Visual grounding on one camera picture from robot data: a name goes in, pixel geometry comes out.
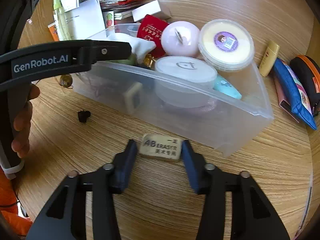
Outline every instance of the pink ball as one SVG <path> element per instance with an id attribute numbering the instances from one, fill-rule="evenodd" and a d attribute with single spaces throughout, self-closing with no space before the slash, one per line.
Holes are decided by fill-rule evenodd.
<path id="1" fill-rule="evenodd" d="M 162 48 L 169 56 L 196 57 L 199 52 L 199 33 L 197 26 L 190 22 L 171 23 L 162 32 Z"/>

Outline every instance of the white cloth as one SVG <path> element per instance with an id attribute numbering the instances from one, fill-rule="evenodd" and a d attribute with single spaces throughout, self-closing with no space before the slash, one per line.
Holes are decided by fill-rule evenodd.
<path id="1" fill-rule="evenodd" d="M 146 55 L 156 48 L 154 41 L 135 38 L 125 33 L 113 33 L 107 37 L 107 41 L 123 41 L 131 45 L 131 52 L 137 56 L 138 64 L 141 64 Z"/>

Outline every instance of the wooden table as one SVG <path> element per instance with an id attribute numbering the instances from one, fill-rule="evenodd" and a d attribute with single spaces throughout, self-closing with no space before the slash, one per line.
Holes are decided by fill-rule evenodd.
<path id="1" fill-rule="evenodd" d="M 52 0 L 41 0 L 26 24 L 20 47 L 49 41 L 46 25 L 52 22 Z M 215 18 L 235 20 L 252 35 L 255 60 L 260 62 L 269 39 L 290 59 L 305 53 L 312 32 L 313 14 L 304 0 L 162 0 L 173 20 L 198 27 Z M 172 133 L 122 114 L 71 90 L 54 78 L 39 82 L 41 95 L 33 101 L 31 151 L 16 182 L 19 199 L 32 219 L 70 170 L 94 171 L 121 152 L 127 140 L 140 141 L 147 132 Z M 304 124 L 278 107 L 272 78 L 265 79 L 274 122 L 245 147 L 228 158 L 191 141 L 196 152 L 223 171 L 249 171 L 259 183 L 293 238 L 304 217 L 312 174 L 311 151 Z M 87 124 L 77 112 L 92 113 Z M 115 195 L 122 239 L 195 239 L 204 203 L 188 183 L 183 163 L 137 158 L 129 188 Z M 225 239 L 230 237 L 231 195 L 228 195 Z M 91 199 L 87 201 L 87 229 L 92 234 Z"/>

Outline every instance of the pink wallet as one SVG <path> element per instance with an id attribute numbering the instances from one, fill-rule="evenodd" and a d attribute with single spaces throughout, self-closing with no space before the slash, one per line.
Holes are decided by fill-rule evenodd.
<path id="1" fill-rule="evenodd" d="M 278 78 L 273 75 L 273 78 L 275 80 L 275 85 L 276 85 L 276 91 L 277 91 L 277 94 L 278 94 L 278 102 L 279 102 L 279 106 L 284 110 L 286 111 L 289 115 L 292 116 L 292 118 L 294 120 L 296 120 L 297 122 L 299 122 L 299 120 L 291 113 L 291 106 L 285 96 L 285 94 L 283 93 L 283 90 L 282 90 L 282 87 L 279 83 L 279 80 Z"/>

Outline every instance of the round plastic container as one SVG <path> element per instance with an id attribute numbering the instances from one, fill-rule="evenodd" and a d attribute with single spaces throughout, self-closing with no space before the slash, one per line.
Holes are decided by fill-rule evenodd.
<path id="1" fill-rule="evenodd" d="M 204 61 L 181 56 L 157 60 L 155 70 L 211 89 L 218 75 L 217 71 Z M 160 80 L 155 81 L 155 92 L 164 102 L 183 108 L 205 106 L 209 100 L 207 95 Z"/>
<path id="2" fill-rule="evenodd" d="M 254 57 L 250 33 L 240 24 L 223 19 L 213 20 L 203 26 L 199 50 L 208 64 L 225 72 L 242 70 Z"/>

